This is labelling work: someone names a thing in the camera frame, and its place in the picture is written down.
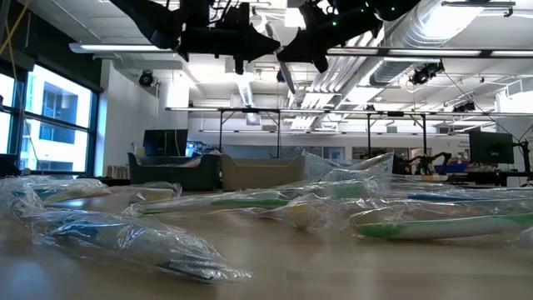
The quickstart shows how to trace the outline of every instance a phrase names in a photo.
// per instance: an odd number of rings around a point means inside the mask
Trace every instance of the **window frame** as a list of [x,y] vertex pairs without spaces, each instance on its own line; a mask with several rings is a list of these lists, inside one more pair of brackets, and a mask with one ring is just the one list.
[[61,73],[53,70],[53,68],[47,67],[40,63],[36,63],[35,66],[45,68],[49,72],[55,73],[58,76],[61,76],[73,83],[76,83],[80,85],[81,87],[88,89],[91,92],[88,127],[79,126],[77,124],[72,124],[72,123],[65,122],[63,120],[58,120],[52,117],[46,117],[46,116],[39,115],[33,112],[27,112],[25,110],[26,100],[27,100],[27,85],[28,85],[29,73],[31,71],[24,70],[19,73],[18,72],[19,70],[17,70],[17,78],[14,78],[14,76],[12,75],[12,72],[9,72],[7,69],[6,70],[1,69],[0,73],[14,79],[12,106],[3,107],[4,112],[11,115],[11,120],[12,120],[9,138],[7,142],[7,152],[11,154],[17,154],[17,166],[20,167],[22,139],[23,139],[25,119],[34,119],[40,122],[45,122],[47,124],[58,126],[60,128],[68,128],[68,129],[72,129],[76,131],[82,131],[82,132],[87,133],[87,154],[85,157],[85,171],[84,172],[32,170],[31,174],[45,174],[45,175],[87,174],[89,176],[92,176],[94,174],[94,168],[95,168],[97,120],[98,120],[98,106],[99,106],[99,100],[100,100],[100,92],[95,91],[93,88],[88,87],[87,85],[83,84],[82,82],[79,82],[78,80],[73,80],[70,77],[65,77]]

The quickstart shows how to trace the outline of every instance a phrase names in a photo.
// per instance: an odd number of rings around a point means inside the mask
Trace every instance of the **cable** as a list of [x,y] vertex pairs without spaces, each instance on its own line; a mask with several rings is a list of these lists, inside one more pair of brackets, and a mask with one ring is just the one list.
[[3,51],[6,49],[7,44],[11,42],[13,34],[15,33],[15,31],[17,31],[18,25],[22,21],[22,17],[24,17],[24,13],[26,13],[28,5],[30,4],[30,1],[32,1],[32,0],[27,0],[26,1],[26,4],[24,4],[24,7],[22,8],[22,11],[20,12],[20,14],[17,17],[17,21],[15,21],[15,24],[13,25],[13,30],[10,33],[7,34],[6,41],[0,47],[0,55],[2,55]]
[[[472,101],[473,102],[473,99],[470,98],[470,96],[468,96],[468,94],[466,94],[458,85],[457,83],[451,79],[450,75],[448,75],[448,73],[446,71],[443,71],[443,73],[450,79],[450,81],[456,86],[456,88],[458,88],[461,93],[463,93],[463,96],[465,96],[468,100]],[[481,110],[482,113],[485,113],[485,111],[483,111],[483,109],[477,105],[477,103],[474,102],[474,105],[476,105],[477,109]],[[520,142],[519,139],[517,139],[512,133],[510,133],[507,129],[505,129],[503,126],[501,126],[493,117],[491,117],[489,114],[486,115],[492,122],[494,122],[494,124],[496,124],[499,128],[501,128],[503,131],[505,131],[506,133],[509,133],[516,141]]]
[[[7,32],[8,38],[12,36],[12,34],[11,34],[12,31],[11,32],[9,31],[9,24],[7,24],[7,21],[6,21],[6,32]],[[12,67],[13,76],[15,77],[15,82],[16,82],[16,81],[18,81],[18,76],[17,76],[17,67],[15,66],[15,57],[13,56],[13,47],[12,47],[10,39],[8,39],[6,42],[7,42],[7,45],[9,47],[9,57],[11,58],[11,67]],[[17,87],[15,93],[17,94],[18,103],[19,103],[19,105],[21,105],[21,116],[20,116],[20,118],[24,121],[24,127],[26,128],[27,135],[29,136],[30,145],[32,146],[33,155],[35,155],[35,159],[37,160],[37,165],[39,166],[39,169],[41,169],[41,174],[44,175],[44,170],[42,169],[41,161],[39,160],[39,157],[37,156],[37,150],[35,149],[35,145],[33,144],[32,133],[30,132],[30,127],[29,127],[29,125],[27,123],[26,116],[24,115],[24,109],[25,108],[22,107],[22,99],[21,99],[22,92],[20,92],[18,90],[20,88],[20,85],[16,84],[15,86]]]
[[232,3],[232,0],[227,0],[226,6],[224,7],[224,11],[222,12],[222,15],[220,16],[220,20],[219,21],[223,21],[224,20],[224,18],[226,17],[227,9],[230,7],[231,3]]
[[216,19],[218,17],[218,11],[224,9],[223,7],[220,7],[220,1],[221,0],[218,0],[216,7],[214,5],[211,6],[211,8],[215,10],[215,15],[211,19],[209,19],[209,21]]
[[180,157],[182,154],[180,153],[180,148],[177,146],[177,129],[174,130],[174,144],[176,144],[177,156]]

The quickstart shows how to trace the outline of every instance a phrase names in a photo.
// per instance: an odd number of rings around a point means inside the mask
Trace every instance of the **wooden table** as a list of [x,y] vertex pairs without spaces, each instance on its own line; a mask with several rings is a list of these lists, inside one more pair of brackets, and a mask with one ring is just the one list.
[[[86,209],[120,211],[84,200]],[[469,242],[380,242],[310,234],[238,212],[159,217],[214,244],[245,282],[200,284],[32,245],[0,217],[0,299],[531,299],[533,249]]]

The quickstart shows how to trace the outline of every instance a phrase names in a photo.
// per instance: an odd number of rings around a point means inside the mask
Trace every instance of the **monitor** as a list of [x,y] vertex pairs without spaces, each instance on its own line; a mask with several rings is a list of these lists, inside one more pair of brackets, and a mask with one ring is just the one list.
[[147,156],[185,156],[187,134],[186,129],[146,130],[142,146]]
[[515,163],[513,137],[508,133],[469,132],[472,163]]

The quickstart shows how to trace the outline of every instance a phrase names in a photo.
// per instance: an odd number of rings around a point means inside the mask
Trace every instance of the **green object in plastic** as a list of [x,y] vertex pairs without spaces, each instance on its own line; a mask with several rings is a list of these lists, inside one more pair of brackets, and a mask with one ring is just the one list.
[[216,200],[211,202],[212,206],[232,207],[232,208],[280,208],[286,206],[289,200],[281,199],[232,199]]
[[331,187],[337,199],[359,198],[368,196],[366,188],[360,184],[339,184]]

